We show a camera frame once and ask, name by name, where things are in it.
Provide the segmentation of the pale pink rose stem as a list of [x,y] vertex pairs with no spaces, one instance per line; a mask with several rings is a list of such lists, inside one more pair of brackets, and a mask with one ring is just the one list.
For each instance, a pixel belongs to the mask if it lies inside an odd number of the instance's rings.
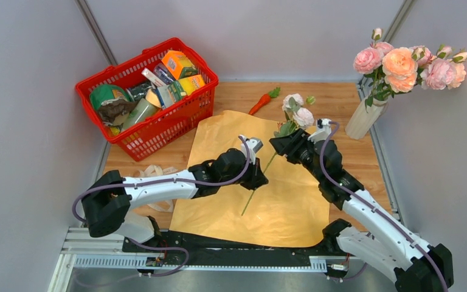
[[[306,105],[312,105],[315,102],[315,97],[308,97],[305,100],[300,94],[290,94],[283,99],[282,111],[285,115],[284,122],[277,123],[277,131],[274,131],[273,137],[282,137],[287,136],[299,129],[306,130],[309,127],[312,127],[315,123],[314,116],[312,112],[306,108]],[[276,157],[276,152],[271,156],[269,162],[263,169],[265,174],[267,169],[272,164],[274,158]],[[252,191],[242,213],[243,216],[254,196],[255,190]]]

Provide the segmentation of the orange wrapping paper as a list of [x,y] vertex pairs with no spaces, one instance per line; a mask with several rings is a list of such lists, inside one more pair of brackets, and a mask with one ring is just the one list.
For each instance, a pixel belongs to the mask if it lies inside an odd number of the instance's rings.
[[269,140],[276,130],[276,121],[229,110],[200,121],[190,166],[239,148],[239,135],[257,137],[263,142],[257,158],[269,182],[255,191],[232,185],[211,196],[177,200],[170,229],[261,246],[318,244],[329,222],[330,205],[305,168],[274,153]]

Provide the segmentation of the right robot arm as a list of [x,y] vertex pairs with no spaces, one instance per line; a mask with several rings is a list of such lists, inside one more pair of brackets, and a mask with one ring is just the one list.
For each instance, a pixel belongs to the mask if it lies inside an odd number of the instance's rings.
[[385,275],[397,291],[448,291],[454,284],[452,253],[408,230],[381,207],[370,192],[342,166],[342,155],[327,134],[313,140],[298,130],[270,139],[275,152],[304,166],[319,182],[323,197],[362,224],[362,235],[343,219],[323,230],[323,248],[356,256]]

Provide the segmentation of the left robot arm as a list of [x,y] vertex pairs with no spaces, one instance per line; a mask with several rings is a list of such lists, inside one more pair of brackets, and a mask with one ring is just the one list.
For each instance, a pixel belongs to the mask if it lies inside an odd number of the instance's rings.
[[267,185],[269,180],[258,158],[246,157],[235,148],[170,175],[151,178],[122,177],[117,170],[105,173],[74,201],[76,219],[88,225],[94,238],[110,234],[136,241],[147,252],[159,249],[162,243],[154,221],[134,212],[143,205],[195,199],[216,194],[220,187],[239,184],[247,190]]

